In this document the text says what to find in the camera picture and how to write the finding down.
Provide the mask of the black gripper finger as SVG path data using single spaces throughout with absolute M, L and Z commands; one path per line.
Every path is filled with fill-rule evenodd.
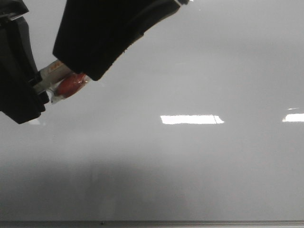
M 21 0 L 0 2 L 0 110 L 18 124 L 40 117 L 46 104 L 46 92 L 34 90 L 42 78 L 23 17 L 27 12 Z
M 179 0 L 68 0 L 53 55 L 97 81 L 130 45 L 180 7 Z

